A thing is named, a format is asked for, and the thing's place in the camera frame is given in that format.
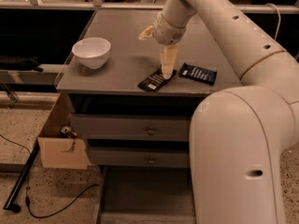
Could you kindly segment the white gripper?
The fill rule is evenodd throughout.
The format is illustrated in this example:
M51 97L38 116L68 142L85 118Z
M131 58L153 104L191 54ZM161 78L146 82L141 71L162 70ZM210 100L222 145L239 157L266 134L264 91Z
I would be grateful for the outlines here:
M164 79L169 79L174 70L178 56L176 44L186 32L186 22L172 16L167 19L161 11L153 22L153 27L148 26L140 35L140 40L147 40L154 37L159 44L165 45L160 51L160 62Z

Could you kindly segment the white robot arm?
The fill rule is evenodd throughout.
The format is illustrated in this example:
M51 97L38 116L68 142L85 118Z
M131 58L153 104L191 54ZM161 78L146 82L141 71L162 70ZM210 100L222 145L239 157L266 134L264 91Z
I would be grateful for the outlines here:
M209 95L190 127L197 224L286 224L281 153L299 142L299 65L228 0L166 0L141 38L177 44L199 15L241 84Z

